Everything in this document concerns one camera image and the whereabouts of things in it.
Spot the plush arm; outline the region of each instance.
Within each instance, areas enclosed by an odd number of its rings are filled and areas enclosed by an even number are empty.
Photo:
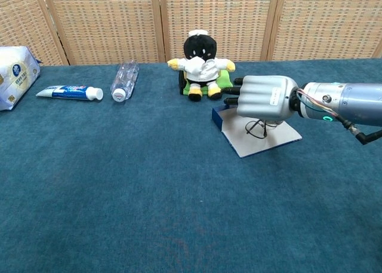
[[[187,65],[187,60],[185,58],[183,58],[183,59],[171,59],[171,60],[167,61],[167,65],[169,67],[171,67],[173,70],[183,71]]]
[[[220,70],[235,71],[235,64],[229,59],[215,58],[216,67]]]

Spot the tissue package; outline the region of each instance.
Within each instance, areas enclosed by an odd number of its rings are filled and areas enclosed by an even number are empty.
[[[39,75],[27,47],[0,47],[0,111],[12,110]]]

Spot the yellow feet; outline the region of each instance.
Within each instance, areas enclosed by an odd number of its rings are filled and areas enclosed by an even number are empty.
[[[218,100],[221,98],[221,90],[219,87],[213,87],[208,89],[208,97],[213,100]]]
[[[199,88],[191,88],[189,90],[189,99],[194,102],[200,101],[202,98],[202,91]]]

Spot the black plush head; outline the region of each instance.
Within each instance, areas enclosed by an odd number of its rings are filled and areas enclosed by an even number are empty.
[[[216,41],[208,35],[193,35],[187,38],[183,45],[184,55],[187,59],[199,56],[203,60],[214,59],[216,56]]]

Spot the metal cylinder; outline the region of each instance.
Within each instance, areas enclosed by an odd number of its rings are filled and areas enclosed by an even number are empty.
[[[382,84],[308,83],[304,92],[339,115],[361,125],[382,126]],[[304,118],[335,120],[302,97]]]

